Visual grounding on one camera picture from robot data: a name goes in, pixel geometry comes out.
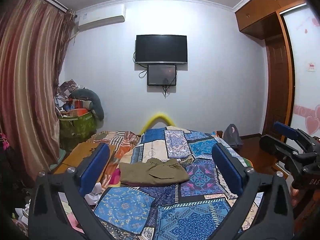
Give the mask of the brown wooden door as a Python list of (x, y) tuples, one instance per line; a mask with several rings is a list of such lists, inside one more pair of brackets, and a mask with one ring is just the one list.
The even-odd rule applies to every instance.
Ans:
[(274, 128), (276, 121), (289, 124), (293, 104), (293, 65), (291, 44), (283, 20), (277, 12), (265, 18), (265, 45), (268, 63), (268, 95), (263, 134), (281, 141)]

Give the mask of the grey plush toy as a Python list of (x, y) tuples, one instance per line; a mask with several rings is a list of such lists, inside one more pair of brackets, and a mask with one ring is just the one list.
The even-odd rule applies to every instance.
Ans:
[(71, 92), (71, 98), (76, 100), (90, 101), (89, 110), (94, 111), (97, 119), (103, 121), (104, 110), (99, 96), (90, 89), (78, 88)]

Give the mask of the wall switch with sticker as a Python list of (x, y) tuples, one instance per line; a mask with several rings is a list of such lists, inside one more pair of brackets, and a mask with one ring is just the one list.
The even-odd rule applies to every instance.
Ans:
[(316, 65), (314, 62), (309, 62), (307, 65), (307, 72), (315, 72), (316, 71)]

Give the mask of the striped red gold curtain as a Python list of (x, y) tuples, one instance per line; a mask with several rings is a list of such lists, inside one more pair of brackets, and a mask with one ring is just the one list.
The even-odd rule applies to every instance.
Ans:
[(12, 0), (1, 14), (1, 131), (31, 178), (59, 158), (54, 98), (75, 12)]

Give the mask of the black wall television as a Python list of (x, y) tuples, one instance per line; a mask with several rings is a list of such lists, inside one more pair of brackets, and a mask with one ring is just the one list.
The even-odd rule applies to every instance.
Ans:
[(136, 63), (188, 63), (187, 36), (137, 35)]

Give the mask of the small black wall monitor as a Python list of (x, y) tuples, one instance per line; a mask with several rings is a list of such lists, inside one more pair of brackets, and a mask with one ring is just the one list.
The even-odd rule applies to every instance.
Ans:
[(148, 86), (175, 86), (177, 68), (174, 64), (150, 64), (148, 65)]

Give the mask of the grey backpack on floor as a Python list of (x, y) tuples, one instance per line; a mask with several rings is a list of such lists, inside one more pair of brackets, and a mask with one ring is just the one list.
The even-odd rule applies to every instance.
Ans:
[(231, 146), (232, 149), (239, 149), (243, 146), (243, 141), (240, 138), (239, 131), (235, 124), (230, 124), (223, 133), (223, 140)]

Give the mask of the patchwork blue bed quilt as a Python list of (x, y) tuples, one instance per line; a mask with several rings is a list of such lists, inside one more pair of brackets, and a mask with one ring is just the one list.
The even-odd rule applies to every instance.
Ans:
[(94, 214), (113, 239), (208, 239), (236, 202), (212, 158), (216, 133), (146, 130), (117, 153)]

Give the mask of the pink folded garment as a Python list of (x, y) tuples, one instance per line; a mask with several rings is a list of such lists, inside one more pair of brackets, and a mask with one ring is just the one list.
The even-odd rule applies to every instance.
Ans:
[(120, 169), (117, 168), (114, 173), (111, 176), (111, 179), (109, 181), (110, 187), (120, 187)]

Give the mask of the pink heart wall sticker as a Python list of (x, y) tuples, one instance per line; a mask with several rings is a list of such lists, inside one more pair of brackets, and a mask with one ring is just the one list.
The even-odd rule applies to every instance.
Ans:
[(293, 113), (304, 118), (306, 130), (309, 135), (313, 135), (319, 131), (319, 105), (314, 109), (294, 105)]

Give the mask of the white air conditioner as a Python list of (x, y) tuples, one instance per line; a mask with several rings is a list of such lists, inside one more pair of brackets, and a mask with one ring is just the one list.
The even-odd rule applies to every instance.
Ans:
[(79, 17), (79, 31), (125, 22), (126, 7), (118, 4), (83, 12)]

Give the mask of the olive green shorts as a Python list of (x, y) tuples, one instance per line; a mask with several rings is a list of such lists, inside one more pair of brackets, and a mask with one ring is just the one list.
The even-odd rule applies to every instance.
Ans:
[(146, 163), (120, 163), (120, 182), (130, 186), (168, 186), (189, 180), (189, 174), (176, 160), (150, 158)]

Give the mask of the wooden lap desk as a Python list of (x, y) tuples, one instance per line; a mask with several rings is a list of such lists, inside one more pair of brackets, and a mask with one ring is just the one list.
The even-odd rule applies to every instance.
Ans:
[(82, 142), (62, 161), (62, 163), (53, 171), (53, 174), (63, 173), (70, 166), (77, 167), (85, 157), (91, 156), (92, 152), (96, 150), (100, 144), (108, 146), (110, 154), (116, 149), (115, 146), (103, 142)]

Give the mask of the yellow curved headboard cushion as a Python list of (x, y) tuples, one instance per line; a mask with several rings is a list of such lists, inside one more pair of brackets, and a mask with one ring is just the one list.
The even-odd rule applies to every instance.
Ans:
[(143, 128), (140, 131), (140, 135), (145, 133), (147, 129), (150, 129), (151, 127), (154, 126), (154, 124), (156, 124), (158, 122), (165, 123), (168, 126), (175, 126), (175, 123), (173, 122), (173, 120), (171, 118), (169, 118), (166, 114), (164, 114), (162, 112), (157, 112), (143, 126)]

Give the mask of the wooden overhead cabinet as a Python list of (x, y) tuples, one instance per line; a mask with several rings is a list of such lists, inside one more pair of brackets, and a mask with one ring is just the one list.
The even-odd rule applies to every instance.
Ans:
[(235, 12), (239, 31), (264, 40), (283, 33), (276, 11), (303, 0), (250, 0)]

